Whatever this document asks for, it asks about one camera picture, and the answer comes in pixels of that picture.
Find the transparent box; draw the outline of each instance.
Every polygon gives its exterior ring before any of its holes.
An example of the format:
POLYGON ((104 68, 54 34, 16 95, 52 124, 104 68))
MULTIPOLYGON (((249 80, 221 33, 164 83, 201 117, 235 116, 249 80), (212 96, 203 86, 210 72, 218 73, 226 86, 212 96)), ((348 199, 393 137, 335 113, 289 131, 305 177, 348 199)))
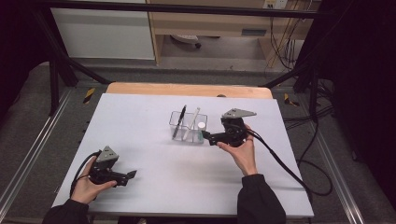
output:
POLYGON ((180 117, 180 112, 173 111, 171 118, 169 119, 169 127, 171 128, 171 138, 177 141, 203 143, 204 138, 202 137, 201 131, 198 130, 198 123, 203 122, 206 125, 207 115, 198 114, 195 120, 192 120, 193 114, 185 113, 184 118, 180 122, 180 125, 178 127, 177 134, 175 137, 173 137, 175 130, 177 128, 179 117, 180 117), (186 139, 183 140, 183 137, 186 133, 187 133, 186 139))

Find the white cabinet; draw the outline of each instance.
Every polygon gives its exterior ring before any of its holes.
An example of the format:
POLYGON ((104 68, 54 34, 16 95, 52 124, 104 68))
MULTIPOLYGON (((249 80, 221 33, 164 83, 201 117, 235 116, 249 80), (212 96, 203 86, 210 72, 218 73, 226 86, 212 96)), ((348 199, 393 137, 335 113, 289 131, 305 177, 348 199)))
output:
POLYGON ((154 60, 147 12, 53 8, 52 13, 70 57, 154 60))

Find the person's left hand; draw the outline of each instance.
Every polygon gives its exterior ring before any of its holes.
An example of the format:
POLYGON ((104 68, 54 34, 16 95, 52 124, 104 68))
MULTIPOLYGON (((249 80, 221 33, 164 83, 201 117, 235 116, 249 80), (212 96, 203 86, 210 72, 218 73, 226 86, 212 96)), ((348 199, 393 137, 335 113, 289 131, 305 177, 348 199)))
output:
POLYGON ((72 200, 79 203, 88 204, 93 199, 95 199, 96 196, 103 190, 110 189, 117 185, 117 181, 115 180, 106 182, 105 184, 102 185, 95 185, 91 182, 91 180, 88 177, 88 174, 90 173, 91 167, 95 162, 95 159, 96 157, 91 158, 91 160, 85 166, 84 171, 81 174, 81 176, 83 177, 78 180, 76 187, 73 191, 71 197, 72 200))

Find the black cord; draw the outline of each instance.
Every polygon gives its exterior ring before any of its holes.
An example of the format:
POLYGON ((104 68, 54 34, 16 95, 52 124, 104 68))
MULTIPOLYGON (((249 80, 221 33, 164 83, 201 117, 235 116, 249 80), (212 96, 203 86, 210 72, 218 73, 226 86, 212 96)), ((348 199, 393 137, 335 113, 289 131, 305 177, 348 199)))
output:
POLYGON ((265 143, 265 141, 262 139, 262 137, 254 132, 253 130, 246 129, 246 132, 253 137, 257 138, 263 145, 267 147, 271 155, 274 157, 274 159, 279 163, 279 165, 286 171, 288 172, 289 175, 291 175, 303 188, 305 189, 305 192, 308 196, 309 202, 312 204, 313 202, 313 197, 312 197, 312 190, 303 182, 303 180, 298 177, 289 167, 276 155, 276 153, 265 143))
POLYGON ((87 176, 90 176, 90 175, 82 175, 82 176, 80 176, 79 178, 77 178, 77 181, 79 181, 80 179, 82 179, 82 178, 84 178, 84 177, 87 177, 87 176))
MULTIPOLYGON (((333 106, 329 105, 326 106, 322 109, 320 109, 317 112, 317 117, 318 119, 324 118, 327 115, 331 114, 333 112, 333 106)), ((312 120, 311 116, 305 116, 305 117, 299 117, 299 118, 284 118, 283 121, 285 123, 293 123, 290 126, 286 127, 286 130, 290 130, 292 128, 298 127, 300 125, 303 125, 305 123, 307 123, 308 121, 312 120)))
POLYGON ((297 20, 294 25, 293 28, 290 31, 290 34, 288 36, 288 42, 286 44, 285 47, 285 55, 287 55, 287 57, 285 57, 285 59, 288 62, 288 66, 294 68, 294 65, 296 63, 296 60, 294 60, 294 53, 295 53, 295 40, 291 40, 291 36, 294 34, 295 29, 297 28, 297 25, 300 23, 301 19, 297 20))
POLYGON ((311 161, 297 160, 297 162, 299 162, 299 163, 303 162, 303 163, 309 164, 309 165, 315 167, 316 169, 318 169, 318 170, 319 170, 321 173, 323 173, 324 175, 326 175, 326 178, 328 179, 329 184, 330 184, 330 188, 329 188, 326 192, 324 192, 324 193, 316 192, 316 191, 311 190, 311 192, 312 192, 313 194, 316 194, 316 195, 318 195, 318 196, 323 196, 323 197, 324 197, 324 196, 329 196, 329 195, 332 193, 332 189, 333 189, 332 179, 330 178, 330 176, 329 176, 323 169, 321 169, 320 167, 318 167, 317 165, 315 165, 315 164, 314 164, 313 162, 311 162, 311 161))
POLYGON ((317 137, 317 133, 318 133, 318 127, 319 127, 319 122, 317 122, 317 126, 315 127, 315 132, 314 132, 314 136, 312 137, 311 141, 309 142, 308 146, 306 147, 306 149, 304 150, 303 154, 301 155, 300 159, 297 160, 297 167, 300 168, 300 164, 301 161, 303 161, 303 158, 306 154, 306 152, 308 151, 309 148, 311 148, 312 144, 314 143, 316 137, 317 137))
POLYGON ((280 52, 279 52, 280 46, 277 45, 276 39, 274 36, 274 17, 270 17, 270 31, 271 31, 270 32, 271 33, 271 36, 270 36, 271 46, 273 47, 277 58, 280 60, 280 62, 282 63, 283 66, 285 66, 287 69, 291 69, 287 65, 285 65, 285 63, 282 60, 282 57, 280 56, 280 52))
POLYGON ((320 81, 318 85, 318 94, 320 97, 326 98, 329 102, 332 102, 334 93, 334 85, 332 85, 332 90, 330 90, 324 83, 323 80, 320 81))
POLYGON ((101 150, 99 150, 99 151, 97 151, 97 152, 93 152, 93 153, 92 153, 91 155, 89 155, 89 156, 84 160, 84 162, 79 166, 79 168, 78 168, 78 170, 77 170, 77 172, 76 172, 76 175, 75 175, 75 177, 74 177, 74 179, 73 179, 73 181, 72 181, 72 184, 71 184, 71 186, 70 186, 69 197, 72 197, 72 194, 73 194, 74 188, 76 187, 77 182, 78 182, 82 177, 85 177, 85 176, 78 177, 78 175, 79 175, 79 173, 81 172, 82 168, 84 167, 85 163, 87 163, 87 161, 88 161, 91 157, 93 157, 93 156, 99 156, 101 152, 102 152, 101 150))

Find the white table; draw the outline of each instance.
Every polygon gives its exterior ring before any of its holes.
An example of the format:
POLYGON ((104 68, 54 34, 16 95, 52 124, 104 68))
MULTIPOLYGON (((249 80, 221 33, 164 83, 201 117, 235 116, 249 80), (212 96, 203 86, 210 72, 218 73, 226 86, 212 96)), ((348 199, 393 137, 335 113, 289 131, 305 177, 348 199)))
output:
MULTIPOLYGON (((242 173, 232 157, 205 141, 172 140, 172 111, 187 105, 208 116, 206 130, 224 132, 220 116, 231 108, 257 113, 244 118, 279 158, 300 176, 276 100, 204 96, 105 93, 64 179, 54 205, 68 199, 78 167, 91 153, 110 146, 120 155, 115 172, 137 170, 126 187, 107 190, 90 204, 95 214, 123 216, 232 217, 242 173)), ((288 218, 312 217, 304 188, 255 141, 258 170, 281 201, 288 218)))

